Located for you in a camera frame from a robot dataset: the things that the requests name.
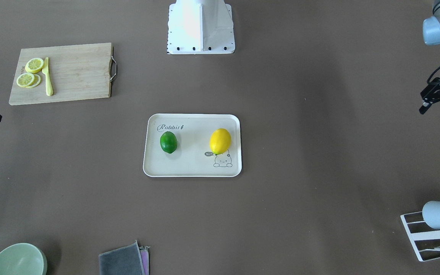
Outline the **green lime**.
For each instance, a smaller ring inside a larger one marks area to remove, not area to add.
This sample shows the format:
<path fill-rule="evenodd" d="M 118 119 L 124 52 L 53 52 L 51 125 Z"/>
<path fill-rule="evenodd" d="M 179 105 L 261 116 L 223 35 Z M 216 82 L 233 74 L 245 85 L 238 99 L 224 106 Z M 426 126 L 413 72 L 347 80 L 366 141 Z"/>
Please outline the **green lime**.
<path fill-rule="evenodd" d="M 174 133 L 164 132 L 160 137 L 160 147 L 161 150 L 172 154 L 178 148 L 178 140 Z"/>

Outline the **yellow lemon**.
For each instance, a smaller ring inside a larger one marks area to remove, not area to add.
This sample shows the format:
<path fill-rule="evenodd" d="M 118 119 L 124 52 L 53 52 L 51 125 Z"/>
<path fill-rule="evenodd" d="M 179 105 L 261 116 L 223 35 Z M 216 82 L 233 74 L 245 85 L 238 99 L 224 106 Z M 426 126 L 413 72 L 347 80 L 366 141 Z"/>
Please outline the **yellow lemon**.
<path fill-rule="evenodd" d="M 220 155 L 225 153 L 231 145 L 231 135 L 225 128 L 219 128 L 215 130 L 209 141 L 211 152 L 214 155 Z"/>

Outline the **cream rabbit tray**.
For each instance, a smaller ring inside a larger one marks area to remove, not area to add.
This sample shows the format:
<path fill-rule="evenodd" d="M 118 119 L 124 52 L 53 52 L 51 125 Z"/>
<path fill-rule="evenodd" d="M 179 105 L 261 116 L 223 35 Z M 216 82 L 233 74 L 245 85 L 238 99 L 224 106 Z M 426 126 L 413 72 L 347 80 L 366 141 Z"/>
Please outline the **cream rabbit tray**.
<path fill-rule="evenodd" d="M 231 135 L 229 149 L 215 155 L 209 146 L 211 134 L 225 128 Z M 178 148 L 169 154 L 160 147 L 160 137 L 172 132 Z M 148 120 L 143 171 L 152 177 L 234 177 L 242 171 L 241 126 L 231 114 L 157 113 Z"/>

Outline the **lemon slice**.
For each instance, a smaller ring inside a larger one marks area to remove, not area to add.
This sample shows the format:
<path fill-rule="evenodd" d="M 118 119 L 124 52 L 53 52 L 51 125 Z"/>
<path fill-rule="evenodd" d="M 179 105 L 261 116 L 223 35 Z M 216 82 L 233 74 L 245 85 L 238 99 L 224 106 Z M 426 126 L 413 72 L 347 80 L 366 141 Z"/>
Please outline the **lemon slice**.
<path fill-rule="evenodd" d="M 40 85 L 41 76 L 39 74 L 33 74 L 33 76 L 34 76 L 34 81 L 29 86 L 26 86 L 26 88 L 34 88 L 34 87 Z"/>
<path fill-rule="evenodd" d="M 26 63 L 24 69 L 27 73 L 37 74 L 43 66 L 44 60 L 42 58 L 32 58 Z"/>
<path fill-rule="evenodd" d="M 33 73 L 23 73 L 18 76 L 16 80 L 16 84 L 19 87 L 29 87 L 32 86 L 36 81 L 35 74 Z"/>

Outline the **yellow plastic knife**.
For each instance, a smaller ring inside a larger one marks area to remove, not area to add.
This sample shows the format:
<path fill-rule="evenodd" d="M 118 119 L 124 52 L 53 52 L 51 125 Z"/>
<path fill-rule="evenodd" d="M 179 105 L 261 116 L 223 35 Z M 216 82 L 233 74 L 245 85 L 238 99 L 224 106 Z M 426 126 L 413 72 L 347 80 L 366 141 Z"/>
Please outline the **yellow plastic knife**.
<path fill-rule="evenodd" d="M 44 64 L 42 66 L 42 73 L 45 77 L 45 92 L 47 96 L 53 96 L 53 87 L 51 83 L 51 76 L 50 76 L 50 70 L 49 70 L 49 58 L 46 57 L 44 59 Z"/>

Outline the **bamboo cutting board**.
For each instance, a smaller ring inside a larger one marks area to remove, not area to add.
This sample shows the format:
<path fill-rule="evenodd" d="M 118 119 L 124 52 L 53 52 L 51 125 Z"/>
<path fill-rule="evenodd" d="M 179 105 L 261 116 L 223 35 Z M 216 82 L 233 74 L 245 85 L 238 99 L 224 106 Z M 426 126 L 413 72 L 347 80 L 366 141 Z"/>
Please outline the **bamboo cutting board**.
<path fill-rule="evenodd" d="M 45 75 L 34 88 L 13 83 L 10 105 L 29 105 L 87 99 L 105 99 L 111 96 L 112 82 L 117 75 L 110 42 L 87 45 L 27 48 L 20 51 L 14 78 L 24 73 L 32 58 L 48 58 L 53 94 L 45 91 Z"/>

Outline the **mint green bowl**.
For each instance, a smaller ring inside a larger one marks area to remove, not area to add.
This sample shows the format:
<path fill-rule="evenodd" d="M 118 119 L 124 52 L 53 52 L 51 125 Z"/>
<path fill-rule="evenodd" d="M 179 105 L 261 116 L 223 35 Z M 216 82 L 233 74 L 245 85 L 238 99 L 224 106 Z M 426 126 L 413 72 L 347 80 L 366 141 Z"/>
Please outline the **mint green bowl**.
<path fill-rule="evenodd" d="M 17 243 L 0 252 L 0 275 L 46 275 L 47 258 L 30 243 Z"/>

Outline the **grey folded cloth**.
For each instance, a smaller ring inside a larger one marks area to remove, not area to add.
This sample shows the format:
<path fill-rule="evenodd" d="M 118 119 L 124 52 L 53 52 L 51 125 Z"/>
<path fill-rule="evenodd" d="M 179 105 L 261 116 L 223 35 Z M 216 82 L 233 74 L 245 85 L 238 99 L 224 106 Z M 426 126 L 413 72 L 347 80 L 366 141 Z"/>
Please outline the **grey folded cloth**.
<path fill-rule="evenodd" d="M 149 275 L 149 246 L 138 242 L 99 254 L 100 275 Z"/>

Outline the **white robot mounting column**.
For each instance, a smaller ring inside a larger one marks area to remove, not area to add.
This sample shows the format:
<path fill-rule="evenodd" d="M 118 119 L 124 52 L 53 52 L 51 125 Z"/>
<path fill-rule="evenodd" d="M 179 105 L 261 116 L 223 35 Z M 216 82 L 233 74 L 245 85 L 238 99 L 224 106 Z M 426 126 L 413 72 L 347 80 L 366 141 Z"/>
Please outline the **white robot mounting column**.
<path fill-rule="evenodd" d="M 223 0 L 177 0 L 169 6 L 167 54 L 235 52 L 232 7 Z"/>

